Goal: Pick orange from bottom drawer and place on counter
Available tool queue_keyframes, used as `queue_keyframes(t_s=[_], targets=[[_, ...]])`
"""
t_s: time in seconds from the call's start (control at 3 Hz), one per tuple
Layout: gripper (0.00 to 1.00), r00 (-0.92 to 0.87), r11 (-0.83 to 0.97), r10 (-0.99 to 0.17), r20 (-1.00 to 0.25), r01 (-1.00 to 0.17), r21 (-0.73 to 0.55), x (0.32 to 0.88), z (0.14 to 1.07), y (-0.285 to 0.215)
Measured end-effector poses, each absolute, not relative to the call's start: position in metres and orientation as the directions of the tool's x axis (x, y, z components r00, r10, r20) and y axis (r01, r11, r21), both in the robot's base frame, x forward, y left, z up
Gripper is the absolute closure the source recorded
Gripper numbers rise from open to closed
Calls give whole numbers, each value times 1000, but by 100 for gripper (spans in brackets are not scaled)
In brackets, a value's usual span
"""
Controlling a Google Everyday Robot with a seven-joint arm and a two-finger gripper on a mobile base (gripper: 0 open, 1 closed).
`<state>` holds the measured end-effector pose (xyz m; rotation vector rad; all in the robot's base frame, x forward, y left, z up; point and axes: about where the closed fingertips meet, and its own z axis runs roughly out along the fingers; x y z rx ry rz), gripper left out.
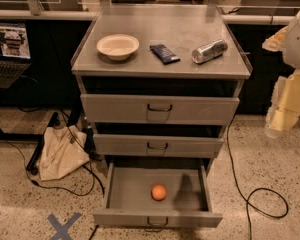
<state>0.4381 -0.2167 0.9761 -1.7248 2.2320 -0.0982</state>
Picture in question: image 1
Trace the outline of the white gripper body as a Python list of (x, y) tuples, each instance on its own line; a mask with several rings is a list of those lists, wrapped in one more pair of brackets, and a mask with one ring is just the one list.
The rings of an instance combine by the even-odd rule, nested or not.
[(278, 78), (267, 112), (264, 132), (270, 138), (279, 138), (296, 125), (299, 117), (300, 69), (297, 69), (288, 78)]

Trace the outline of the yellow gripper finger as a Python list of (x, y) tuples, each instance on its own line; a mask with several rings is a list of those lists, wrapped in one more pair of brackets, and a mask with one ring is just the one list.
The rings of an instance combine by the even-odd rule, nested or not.
[(262, 43), (262, 48), (271, 52), (282, 51), (285, 45), (285, 36), (288, 27), (285, 26)]

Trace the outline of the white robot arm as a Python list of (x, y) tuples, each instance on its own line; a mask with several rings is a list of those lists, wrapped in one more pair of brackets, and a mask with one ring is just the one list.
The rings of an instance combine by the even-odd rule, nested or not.
[(300, 117), (300, 11), (286, 27), (266, 39), (262, 48), (281, 51), (284, 63), (294, 68), (289, 77), (280, 76), (275, 83), (266, 116), (265, 134), (279, 138), (290, 131)]

